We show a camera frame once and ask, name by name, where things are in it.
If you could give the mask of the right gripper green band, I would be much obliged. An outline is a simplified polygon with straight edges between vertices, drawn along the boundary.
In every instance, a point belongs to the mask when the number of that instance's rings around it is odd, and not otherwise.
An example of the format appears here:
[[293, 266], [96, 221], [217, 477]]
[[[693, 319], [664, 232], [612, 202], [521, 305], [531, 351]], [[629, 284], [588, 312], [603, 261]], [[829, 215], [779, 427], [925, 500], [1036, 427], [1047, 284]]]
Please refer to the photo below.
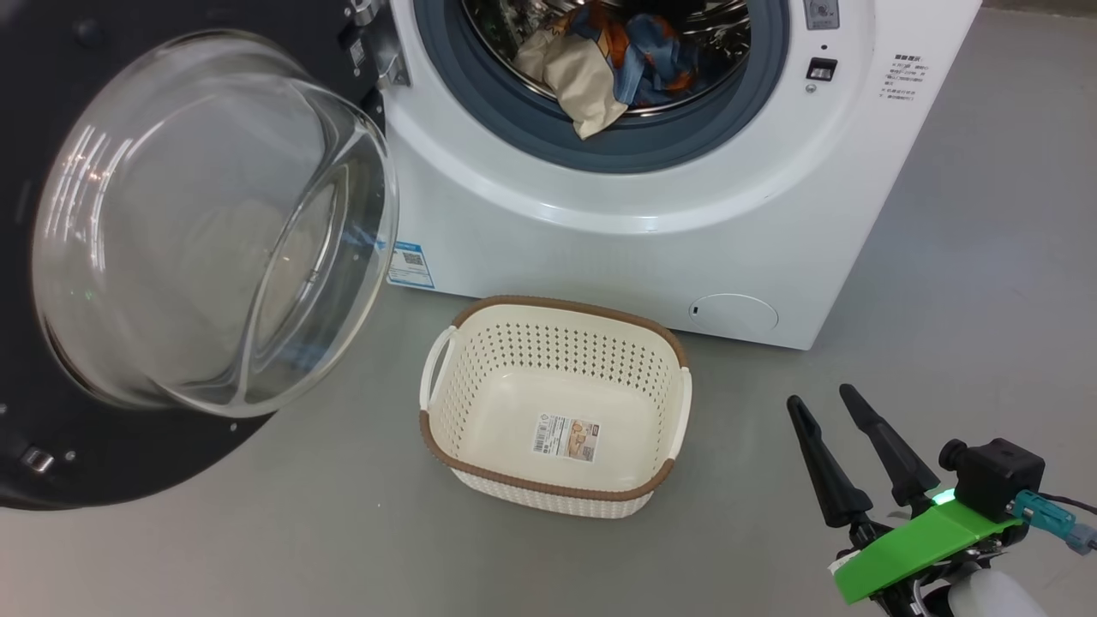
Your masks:
[[[828, 566], [835, 585], [849, 605], [866, 601], [881, 590], [964, 552], [983, 540], [1022, 521], [1008, 515], [992, 521], [955, 500], [955, 489], [927, 495], [940, 484], [939, 476], [921, 461], [911, 445], [873, 410], [853, 384], [839, 386], [840, 399], [866, 434], [890, 478], [890, 495], [898, 506], [929, 508], [907, 524], [881, 536], [866, 549], [837, 559]], [[788, 396], [785, 406], [800, 446], [819, 512], [828, 527], [857, 528], [873, 508], [872, 500], [842, 471], [823, 441], [818, 422], [803, 399]]]

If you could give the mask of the black round glass door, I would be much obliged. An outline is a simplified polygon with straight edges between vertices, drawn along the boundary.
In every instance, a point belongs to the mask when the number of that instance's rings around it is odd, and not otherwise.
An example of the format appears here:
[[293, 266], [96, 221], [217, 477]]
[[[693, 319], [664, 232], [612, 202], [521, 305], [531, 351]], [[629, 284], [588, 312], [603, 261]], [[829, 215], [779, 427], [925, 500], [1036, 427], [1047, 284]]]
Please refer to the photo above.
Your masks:
[[145, 500], [316, 386], [399, 227], [371, 0], [0, 0], [0, 507]]

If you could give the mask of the white front-load washing machine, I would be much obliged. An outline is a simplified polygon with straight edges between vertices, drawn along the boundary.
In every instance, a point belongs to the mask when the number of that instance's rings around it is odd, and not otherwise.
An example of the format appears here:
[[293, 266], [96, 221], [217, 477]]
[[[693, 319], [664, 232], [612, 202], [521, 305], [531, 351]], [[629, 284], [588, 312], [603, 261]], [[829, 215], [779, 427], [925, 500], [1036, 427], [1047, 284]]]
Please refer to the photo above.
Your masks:
[[[384, 106], [399, 240], [419, 243], [436, 291], [455, 296], [564, 298], [704, 333], [698, 298], [745, 294], [779, 324], [743, 340], [811, 348], [982, 7], [839, 1], [838, 30], [808, 31], [788, 0], [780, 81], [732, 141], [663, 171], [599, 173], [480, 128], [429, 59], [412, 0], [393, 0], [411, 75]], [[913, 102], [880, 96], [895, 54], [928, 67]], [[806, 79], [812, 57], [838, 60], [832, 82]]]

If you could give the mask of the white basket brown rim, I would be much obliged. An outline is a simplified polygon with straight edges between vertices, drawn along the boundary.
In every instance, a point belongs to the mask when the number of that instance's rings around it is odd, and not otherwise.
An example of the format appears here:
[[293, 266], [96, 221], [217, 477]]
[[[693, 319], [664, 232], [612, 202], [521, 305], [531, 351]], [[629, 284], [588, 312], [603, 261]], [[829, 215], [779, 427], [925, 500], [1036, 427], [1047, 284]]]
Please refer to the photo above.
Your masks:
[[[685, 349], [653, 319], [556, 298], [483, 298], [425, 361], [425, 445], [496, 500], [575, 517], [642, 509], [677, 461], [692, 379]], [[538, 415], [595, 422], [593, 462], [531, 450]]]

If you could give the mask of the grey rubber door gasket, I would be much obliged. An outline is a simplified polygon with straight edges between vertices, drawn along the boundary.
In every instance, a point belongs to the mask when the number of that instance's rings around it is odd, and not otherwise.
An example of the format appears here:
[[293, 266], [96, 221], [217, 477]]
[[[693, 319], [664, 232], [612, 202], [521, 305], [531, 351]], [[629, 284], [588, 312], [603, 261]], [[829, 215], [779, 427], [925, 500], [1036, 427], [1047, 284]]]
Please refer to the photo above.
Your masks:
[[490, 58], [459, 0], [412, 0], [425, 51], [450, 94], [519, 152], [576, 171], [646, 173], [697, 159], [740, 133], [773, 94], [790, 45], [788, 0], [746, 0], [753, 48], [713, 93], [653, 117], [623, 117], [580, 141], [559, 105]]

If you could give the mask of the metal door hinge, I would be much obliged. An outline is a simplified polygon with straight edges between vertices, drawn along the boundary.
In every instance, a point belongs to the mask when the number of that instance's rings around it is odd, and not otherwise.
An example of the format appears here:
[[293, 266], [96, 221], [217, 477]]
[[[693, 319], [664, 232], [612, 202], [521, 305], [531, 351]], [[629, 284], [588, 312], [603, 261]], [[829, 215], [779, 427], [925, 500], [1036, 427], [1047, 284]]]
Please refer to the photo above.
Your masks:
[[339, 43], [361, 77], [364, 66], [372, 65], [378, 87], [411, 85], [405, 51], [399, 38], [393, 0], [346, 0], [348, 16]]

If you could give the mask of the round drain filter cover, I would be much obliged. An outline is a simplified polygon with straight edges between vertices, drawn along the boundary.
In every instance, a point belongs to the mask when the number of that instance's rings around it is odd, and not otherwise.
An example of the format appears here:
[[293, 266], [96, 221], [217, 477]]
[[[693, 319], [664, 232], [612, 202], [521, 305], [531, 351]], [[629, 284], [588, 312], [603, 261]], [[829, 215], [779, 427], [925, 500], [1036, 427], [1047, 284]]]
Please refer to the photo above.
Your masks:
[[691, 304], [690, 319], [699, 332], [723, 338], [749, 338], [764, 335], [779, 324], [774, 308], [760, 298], [719, 293], [698, 298]]

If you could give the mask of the printed warning text label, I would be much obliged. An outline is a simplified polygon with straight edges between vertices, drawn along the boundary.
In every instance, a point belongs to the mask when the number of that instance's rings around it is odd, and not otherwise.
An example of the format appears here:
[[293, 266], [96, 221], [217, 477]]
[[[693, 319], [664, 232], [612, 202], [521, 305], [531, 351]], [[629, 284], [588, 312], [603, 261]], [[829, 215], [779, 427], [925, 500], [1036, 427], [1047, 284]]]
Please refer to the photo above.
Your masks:
[[927, 78], [928, 67], [918, 55], [895, 54], [883, 77], [880, 96], [889, 101], [913, 102]]

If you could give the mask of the blue energy label sticker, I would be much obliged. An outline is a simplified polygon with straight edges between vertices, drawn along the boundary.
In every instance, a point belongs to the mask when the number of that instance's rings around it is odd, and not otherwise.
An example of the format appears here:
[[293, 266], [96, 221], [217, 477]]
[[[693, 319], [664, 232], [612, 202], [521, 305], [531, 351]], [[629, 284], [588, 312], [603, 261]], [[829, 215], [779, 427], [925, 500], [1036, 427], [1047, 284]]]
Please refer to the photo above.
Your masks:
[[426, 261], [423, 247], [419, 243], [396, 242], [388, 268], [391, 285], [434, 290], [434, 278]]

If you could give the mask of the perforated steel drum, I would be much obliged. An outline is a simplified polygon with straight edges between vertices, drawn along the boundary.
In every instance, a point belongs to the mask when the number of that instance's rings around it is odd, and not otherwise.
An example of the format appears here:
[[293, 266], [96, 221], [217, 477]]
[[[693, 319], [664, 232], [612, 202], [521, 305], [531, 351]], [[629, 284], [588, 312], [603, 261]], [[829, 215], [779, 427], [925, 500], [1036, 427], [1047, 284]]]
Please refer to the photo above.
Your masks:
[[[545, 101], [556, 97], [548, 85], [536, 81], [514, 65], [514, 56], [525, 40], [553, 20], [573, 9], [601, 3], [607, 13], [624, 20], [651, 9], [661, 0], [461, 0], [461, 7], [471, 29], [482, 46], [525, 90]], [[698, 51], [701, 85], [689, 94], [676, 94], [660, 105], [644, 103], [631, 105], [624, 117], [659, 116], [670, 110], [689, 105], [716, 87], [732, 81], [746, 67], [753, 46], [751, 16], [746, 0], [697, 0], [697, 10], [690, 15], [679, 15], [675, 30], [681, 40], [689, 40]]]

